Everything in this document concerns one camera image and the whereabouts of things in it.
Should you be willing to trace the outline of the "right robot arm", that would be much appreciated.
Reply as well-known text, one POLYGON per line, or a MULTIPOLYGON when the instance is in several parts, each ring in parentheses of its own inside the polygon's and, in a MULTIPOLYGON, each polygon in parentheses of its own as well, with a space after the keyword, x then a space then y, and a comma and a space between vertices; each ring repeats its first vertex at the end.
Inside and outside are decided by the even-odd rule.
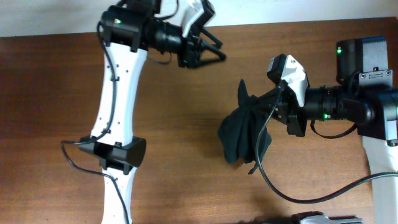
POLYGON ((315 121, 348 120, 363 140, 368 158, 376 223, 397 222, 397 88, 383 36, 336 44, 337 86, 312 88, 303 66, 291 55, 271 59, 275 88, 255 110, 302 137, 315 121))

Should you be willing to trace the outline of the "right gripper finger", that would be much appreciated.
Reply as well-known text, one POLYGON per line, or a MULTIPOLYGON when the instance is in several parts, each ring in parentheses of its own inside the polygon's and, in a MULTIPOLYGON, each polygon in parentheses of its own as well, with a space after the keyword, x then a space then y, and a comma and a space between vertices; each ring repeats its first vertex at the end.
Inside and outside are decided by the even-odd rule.
POLYGON ((268 117, 271 114, 271 118, 275 119, 277 121, 282 121, 282 116, 280 115, 280 105, 277 105, 275 110, 272 112, 272 105, 266 104, 266 105, 257 105, 256 109, 260 114, 264 115, 265 117, 268 117))
POLYGON ((279 99, 280 90, 274 88, 262 96, 258 96, 254 101, 255 105, 273 105, 279 99))

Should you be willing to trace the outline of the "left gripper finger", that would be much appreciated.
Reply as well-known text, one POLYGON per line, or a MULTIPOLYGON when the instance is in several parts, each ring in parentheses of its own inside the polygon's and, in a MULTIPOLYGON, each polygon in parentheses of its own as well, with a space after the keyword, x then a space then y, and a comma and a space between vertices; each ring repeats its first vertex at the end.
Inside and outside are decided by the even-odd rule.
POLYGON ((218 63, 226 60, 226 54, 215 44, 202 43, 200 46, 200 54, 197 62, 198 67, 204 67, 212 63, 218 63), (214 57, 202 58, 204 52, 209 52, 214 57))
POLYGON ((214 46, 217 49, 222 48, 223 43, 222 41, 220 41, 220 39, 218 39, 215 35, 213 35, 210 31, 208 31, 206 28, 202 27, 201 28, 201 33, 203 33, 205 36, 207 36, 210 40, 212 40, 214 42, 214 46))

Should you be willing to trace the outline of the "black nike t-shirt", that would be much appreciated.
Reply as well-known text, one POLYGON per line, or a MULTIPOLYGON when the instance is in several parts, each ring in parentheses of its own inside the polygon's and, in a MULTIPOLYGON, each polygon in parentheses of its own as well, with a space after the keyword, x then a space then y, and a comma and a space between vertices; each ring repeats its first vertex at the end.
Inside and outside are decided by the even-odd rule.
POLYGON ((238 107, 227 115, 218 129, 225 161, 232 165, 239 159, 249 164, 256 160, 255 148, 266 116, 254 110, 258 97, 249 95, 244 80, 238 86, 238 107))

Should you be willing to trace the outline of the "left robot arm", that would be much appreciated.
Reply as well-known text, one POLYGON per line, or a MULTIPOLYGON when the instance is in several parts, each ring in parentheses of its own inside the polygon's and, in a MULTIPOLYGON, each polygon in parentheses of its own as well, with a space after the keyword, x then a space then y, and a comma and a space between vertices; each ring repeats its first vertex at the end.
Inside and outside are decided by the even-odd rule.
POLYGON ((222 42, 205 29, 215 15, 209 1, 190 1, 179 26, 159 12, 160 1, 123 1, 104 11, 98 24, 103 87, 95 124, 79 148, 96 156, 102 168, 103 223, 132 221, 132 183, 146 152, 146 140, 133 134, 133 110, 148 50, 175 54, 182 68, 211 64, 201 58, 206 50, 214 53, 216 62, 226 58, 222 42))

